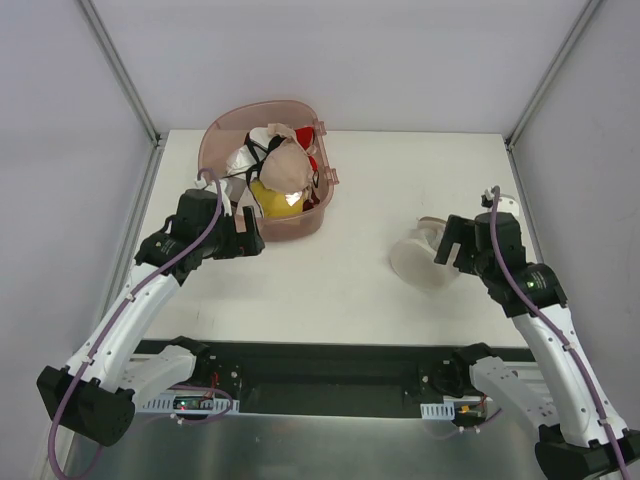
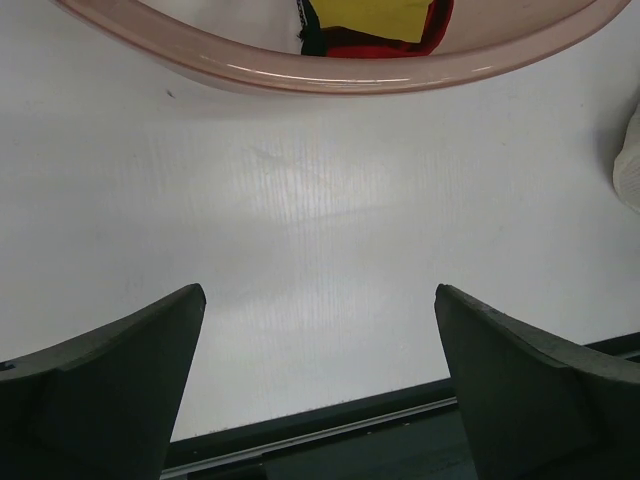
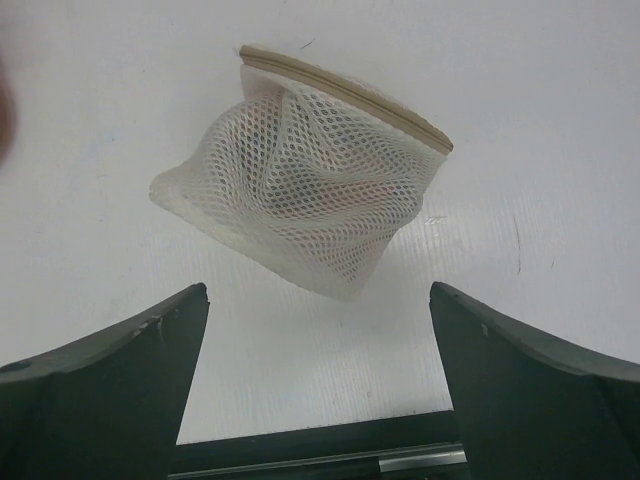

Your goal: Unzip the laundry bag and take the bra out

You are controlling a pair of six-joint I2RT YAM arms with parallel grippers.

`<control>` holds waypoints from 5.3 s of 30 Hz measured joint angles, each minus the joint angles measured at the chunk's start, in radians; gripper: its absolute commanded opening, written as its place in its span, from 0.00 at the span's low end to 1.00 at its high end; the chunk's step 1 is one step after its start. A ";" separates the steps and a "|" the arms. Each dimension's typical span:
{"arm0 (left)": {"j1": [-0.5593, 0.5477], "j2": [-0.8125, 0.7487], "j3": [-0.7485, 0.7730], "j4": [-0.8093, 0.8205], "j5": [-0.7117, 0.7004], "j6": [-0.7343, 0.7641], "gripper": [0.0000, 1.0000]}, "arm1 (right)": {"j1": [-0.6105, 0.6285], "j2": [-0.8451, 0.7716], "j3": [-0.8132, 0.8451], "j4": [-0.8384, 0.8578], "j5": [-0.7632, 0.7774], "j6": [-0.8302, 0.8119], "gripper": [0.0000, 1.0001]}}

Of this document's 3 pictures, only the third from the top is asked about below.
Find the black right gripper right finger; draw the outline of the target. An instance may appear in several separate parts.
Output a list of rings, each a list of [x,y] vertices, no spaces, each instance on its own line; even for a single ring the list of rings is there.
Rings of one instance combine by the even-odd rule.
[[[430,312],[472,478],[638,478],[638,364],[441,282]]]

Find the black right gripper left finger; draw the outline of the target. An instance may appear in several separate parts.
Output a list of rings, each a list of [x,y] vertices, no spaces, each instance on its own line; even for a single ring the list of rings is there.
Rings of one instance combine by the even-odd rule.
[[[208,311],[205,285],[191,285],[2,366],[2,478],[167,478]]]

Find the white mesh laundry bag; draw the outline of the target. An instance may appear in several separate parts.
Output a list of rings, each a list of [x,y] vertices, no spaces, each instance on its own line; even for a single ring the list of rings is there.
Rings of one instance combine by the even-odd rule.
[[[298,287],[355,299],[453,143],[360,81],[256,46],[239,55],[243,100],[150,200]]]

